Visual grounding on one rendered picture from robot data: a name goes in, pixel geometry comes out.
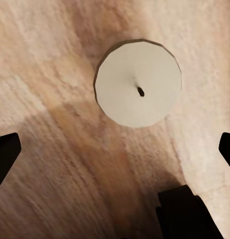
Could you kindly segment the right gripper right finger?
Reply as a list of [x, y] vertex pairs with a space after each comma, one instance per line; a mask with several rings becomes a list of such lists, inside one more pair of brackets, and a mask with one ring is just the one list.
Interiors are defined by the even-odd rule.
[[219, 151], [230, 166], [230, 133], [223, 132], [220, 139]]

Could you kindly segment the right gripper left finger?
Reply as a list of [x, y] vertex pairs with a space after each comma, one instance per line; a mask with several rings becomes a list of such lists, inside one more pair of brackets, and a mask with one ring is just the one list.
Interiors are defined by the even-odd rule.
[[0, 185], [21, 153], [17, 132], [0, 136]]

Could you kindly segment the pillar candle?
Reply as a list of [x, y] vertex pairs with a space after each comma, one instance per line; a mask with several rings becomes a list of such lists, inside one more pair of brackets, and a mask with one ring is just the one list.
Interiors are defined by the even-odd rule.
[[97, 65], [93, 87], [108, 118], [133, 128], [151, 126], [175, 107], [181, 70], [163, 44], [144, 38], [122, 41]]

